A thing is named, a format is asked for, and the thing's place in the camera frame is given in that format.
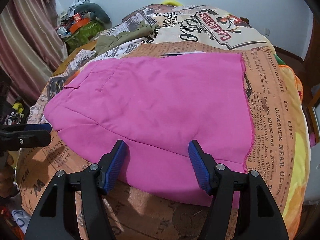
bed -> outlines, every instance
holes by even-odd
[[[256,169],[263,176],[283,214],[289,237],[293,239],[300,222],[310,164],[308,130],[301,108],[303,88],[293,70],[278,65],[274,47],[252,26],[210,6],[149,5],[99,35],[116,36],[122,31],[134,31],[141,21],[159,24],[160,28],[98,57],[94,57],[93,52],[98,36],[74,51],[30,109],[28,123],[47,122],[43,109],[57,93],[52,92],[52,84],[73,78],[89,60],[167,57],[194,51],[241,53],[246,64],[244,86],[255,131],[246,165],[248,170]],[[20,153],[17,183],[22,206],[30,214],[56,171],[77,172],[90,165],[65,145],[57,132],[51,135],[48,147],[24,149]],[[76,194],[80,235],[86,239],[80,200],[80,195]],[[120,181],[104,201],[117,239],[196,239],[208,210],[203,206],[169,201]],[[236,215],[237,209],[233,209],[228,239],[233,236]]]

baseboard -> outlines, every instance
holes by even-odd
[[[288,57],[292,57],[292,58],[298,60],[301,64],[303,64],[303,59],[302,59],[301,57],[299,57],[299,56],[297,56],[297,55],[295,55],[295,54],[293,54],[293,53],[291,53],[291,52],[288,52],[288,51],[285,50],[285,49],[281,49],[281,48],[276,47],[276,46],[274,46],[274,47],[275,47],[276,52],[280,52],[280,53],[282,53],[282,54],[287,55]]]

silver bolt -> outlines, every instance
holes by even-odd
[[[259,172],[257,172],[256,170],[252,170],[252,171],[250,171],[250,173],[254,177],[258,177],[259,176]]]
[[[217,169],[218,169],[219,171],[223,171],[225,168],[226,168],[226,167],[225,167],[223,164],[221,164],[221,163],[217,164]]]
[[[99,165],[94,163],[90,165],[90,170],[95,171],[97,168],[99,168]]]
[[[60,170],[60,171],[56,172],[57,177],[61,177],[63,174],[64,174],[63,170]]]

electrical socket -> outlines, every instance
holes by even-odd
[[[270,36],[270,30],[265,28],[264,29],[264,34],[267,35],[267,36]]]

satin curtain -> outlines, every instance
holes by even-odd
[[[12,79],[8,101],[33,105],[49,77],[67,58],[55,31],[55,0],[10,0],[0,15],[0,67]]]

